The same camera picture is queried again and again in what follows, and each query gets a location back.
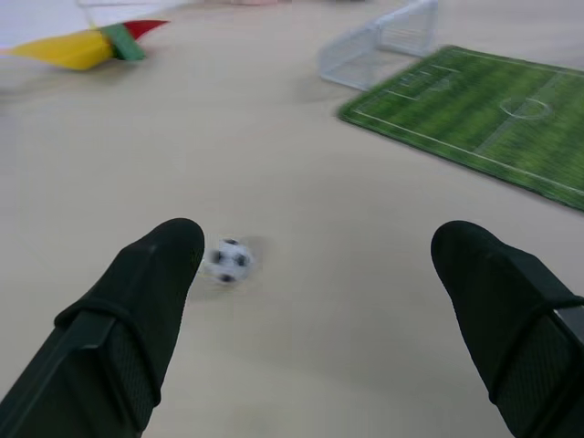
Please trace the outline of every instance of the white goal net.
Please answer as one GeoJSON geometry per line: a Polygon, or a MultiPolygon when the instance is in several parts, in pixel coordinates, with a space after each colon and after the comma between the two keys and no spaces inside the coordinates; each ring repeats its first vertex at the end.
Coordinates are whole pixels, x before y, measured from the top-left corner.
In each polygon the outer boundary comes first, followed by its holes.
{"type": "Polygon", "coordinates": [[[320,76],[365,90],[381,79],[381,51],[415,57],[427,55],[433,40],[437,6],[438,0],[416,0],[340,36],[320,50],[320,76]]]}

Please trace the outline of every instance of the miniature soccer ball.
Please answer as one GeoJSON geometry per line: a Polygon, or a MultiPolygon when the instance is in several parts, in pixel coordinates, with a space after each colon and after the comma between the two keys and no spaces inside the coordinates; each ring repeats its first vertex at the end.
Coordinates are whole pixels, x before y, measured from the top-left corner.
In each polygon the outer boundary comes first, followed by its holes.
{"type": "Polygon", "coordinates": [[[245,279],[254,263],[249,250],[233,239],[225,239],[205,259],[211,276],[229,286],[245,279]]]}

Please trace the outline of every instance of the center circle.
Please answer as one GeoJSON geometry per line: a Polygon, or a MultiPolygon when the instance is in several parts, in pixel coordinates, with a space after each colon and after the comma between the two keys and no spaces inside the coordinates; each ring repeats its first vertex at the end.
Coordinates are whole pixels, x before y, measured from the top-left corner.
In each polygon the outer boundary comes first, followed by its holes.
{"type": "Polygon", "coordinates": [[[509,116],[521,120],[539,120],[551,114],[551,107],[541,100],[531,98],[509,98],[499,108],[509,116]]]}

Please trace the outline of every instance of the artificial turf mat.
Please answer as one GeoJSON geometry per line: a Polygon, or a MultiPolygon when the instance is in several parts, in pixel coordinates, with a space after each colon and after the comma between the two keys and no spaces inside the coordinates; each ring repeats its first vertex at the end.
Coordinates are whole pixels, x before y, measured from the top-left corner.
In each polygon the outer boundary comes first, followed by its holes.
{"type": "Polygon", "coordinates": [[[339,116],[584,210],[584,72],[445,47],[339,116]]]}

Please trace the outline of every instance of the soccer ball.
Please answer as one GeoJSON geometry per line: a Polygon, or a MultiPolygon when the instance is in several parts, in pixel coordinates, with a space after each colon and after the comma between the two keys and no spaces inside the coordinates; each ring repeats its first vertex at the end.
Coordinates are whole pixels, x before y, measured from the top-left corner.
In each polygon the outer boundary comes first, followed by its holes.
{"type": "Polygon", "coordinates": [[[249,250],[233,239],[225,239],[205,259],[211,276],[228,286],[245,279],[254,263],[249,250]]]}

